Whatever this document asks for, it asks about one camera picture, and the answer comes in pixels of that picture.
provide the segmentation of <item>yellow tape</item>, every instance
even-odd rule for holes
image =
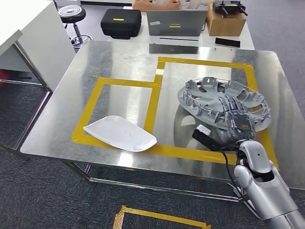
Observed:
[[[113,222],[112,229],[122,229],[123,221],[124,217],[124,212],[120,211],[119,213],[115,215],[114,222]]]
[[[123,224],[123,218],[117,217],[117,215],[120,215],[120,213],[130,213],[130,214],[135,214],[135,215],[139,215],[139,216],[146,216],[146,217],[151,217],[151,218],[156,218],[156,219],[163,219],[163,220],[167,220],[167,221],[171,221],[171,222],[177,222],[177,223],[182,223],[182,224],[191,225],[191,226],[194,226],[194,227],[199,227],[201,229],[210,229],[211,228],[210,225],[209,225],[207,227],[206,223],[191,220],[191,219],[185,219],[185,218],[180,218],[180,217],[175,217],[175,216],[169,216],[169,215],[164,215],[164,214],[160,214],[160,213],[144,211],[144,210],[139,210],[139,209],[134,209],[134,208],[127,208],[126,206],[122,206],[120,211],[115,216],[113,229],[120,229],[121,228],[121,226],[120,226],[120,228],[114,227],[114,225]]]
[[[149,133],[153,133],[155,117],[159,102],[159,97],[160,94],[163,74],[166,62],[245,69],[248,86],[253,90],[258,90],[253,67],[251,64],[159,57],[158,63],[157,65],[156,75],[154,77],[154,82],[99,77],[97,80],[96,86],[93,88],[91,96],[88,100],[85,109],[83,111],[81,117],[79,119],[78,125],[72,133],[72,141],[74,143],[78,144],[114,148],[108,144],[99,141],[95,137],[90,135],[85,135],[83,130],[84,126],[87,126],[88,124],[91,114],[93,112],[94,107],[96,106],[97,100],[99,99],[99,96],[100,95],[104,84],[151,88],[151,99],[148,103],[148,108],[145,117],[144,129]],[[258,135],[259,141],[265,148],[268,157],[270,160],[272,160],[276,166],[278,167],[279,165],[274,153],[272,141],[269,135],[269,131],[266,129],[264,131],[258,132]],[[205,150],[155,145],[142,153],[225,164],[225,160],[221,153],[205,151]],[[227,153],[226,155],[227,156],[228,163],[230,165],[236,164],[236,157],[235,154]]]

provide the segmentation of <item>bar stool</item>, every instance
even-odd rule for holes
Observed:
[[[65,6],[60,8],[58,13],[62,19],[63,23],[72,24],[73,23],[74,29],[75,30],[76,36],[71,38],[71,42],[74,48],[79,49],[84,42],[87,40],[93,40],[90,35],[81,34],[78,30],[77,22],[81,21],[86,17],[86,11],[81,6]]]

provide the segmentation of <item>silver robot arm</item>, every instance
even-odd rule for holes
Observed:
[[[224,113],[224,124],[227,127],[217,128],[221,141],[210,137],[210,131],[204,131],[206,127],[202,125],[194,130],[193,137],[212,151],[236,151],[235,177],[270,229],[305,229],[304,219],[288,187],[261,143],[252,140],[255,122],[246,108],[233,96],[218,99]]]
[[[246,159],[239,161],[234,169],[235,177],[261,220],[270,229],[305,229],[304,219],[290,196],[288,187],[261,143],[246,140],[239,145],[239,150]]]

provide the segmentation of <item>stool seat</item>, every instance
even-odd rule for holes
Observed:
[[[81,6],[65,6],[60,8],[58,13],[63,23],[77,23],[83,20],[86,16],[86,11]]]

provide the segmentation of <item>white ceramic dish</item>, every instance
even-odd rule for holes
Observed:
[[[157,143],[156,137],[116,115],[99,119],[84,130],[111,146],[131,152],[147,150]]]

